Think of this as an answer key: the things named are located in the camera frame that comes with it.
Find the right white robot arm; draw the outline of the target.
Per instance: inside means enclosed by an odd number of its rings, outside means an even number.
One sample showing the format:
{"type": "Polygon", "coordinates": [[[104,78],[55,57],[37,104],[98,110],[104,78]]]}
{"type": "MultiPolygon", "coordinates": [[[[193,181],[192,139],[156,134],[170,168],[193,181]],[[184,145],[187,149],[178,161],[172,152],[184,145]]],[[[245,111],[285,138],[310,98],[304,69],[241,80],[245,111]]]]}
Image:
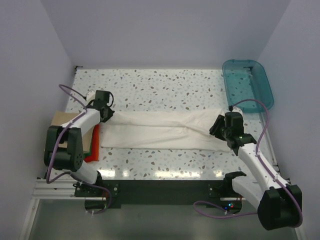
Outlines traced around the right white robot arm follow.
{"type": "Polygon", "coordinates": [[[241,172],[226,174],[223,192],[230,197],[237,193],[244,197],[256,208],[266,230],[300,227],[303,223],[301,189],[283,179],[259,151],[254,137],[244,132],[243,116],[232,111],[220,114],[209,133],[225,141],[254,177],[250,180],[241,172]]]}

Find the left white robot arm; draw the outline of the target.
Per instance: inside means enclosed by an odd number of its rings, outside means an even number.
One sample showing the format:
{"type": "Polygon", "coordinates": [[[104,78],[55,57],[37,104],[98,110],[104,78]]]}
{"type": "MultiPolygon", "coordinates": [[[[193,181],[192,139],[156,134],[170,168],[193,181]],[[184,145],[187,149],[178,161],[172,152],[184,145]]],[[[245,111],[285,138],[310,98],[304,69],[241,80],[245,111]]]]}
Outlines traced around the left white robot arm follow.
{"type": "Polygon", "coordinates": [[[98,180],[100,173],[84,161],[83,136],[113,116],[113,102],[111,92],[97,90],[94,98],[74,118],[48,128],[44,149],[47,184],[70,175],[77,181],[87,183],[85,189],[92,196],[99,196],[103,192],[104,184],[98,180]]]}

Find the white t shirt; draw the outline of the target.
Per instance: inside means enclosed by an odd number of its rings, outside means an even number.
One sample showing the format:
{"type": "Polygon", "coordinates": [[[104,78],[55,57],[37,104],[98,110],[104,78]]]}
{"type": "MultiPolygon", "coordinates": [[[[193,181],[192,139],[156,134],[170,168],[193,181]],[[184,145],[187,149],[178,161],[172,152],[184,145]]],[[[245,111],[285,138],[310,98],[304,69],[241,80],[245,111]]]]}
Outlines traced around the white t shirt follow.
{"type": "Polygon", "coordinates": [[[196,111],[119,111],[102,125],[101,147],[229,152],[209,134],[220,108],[196,111]]]}

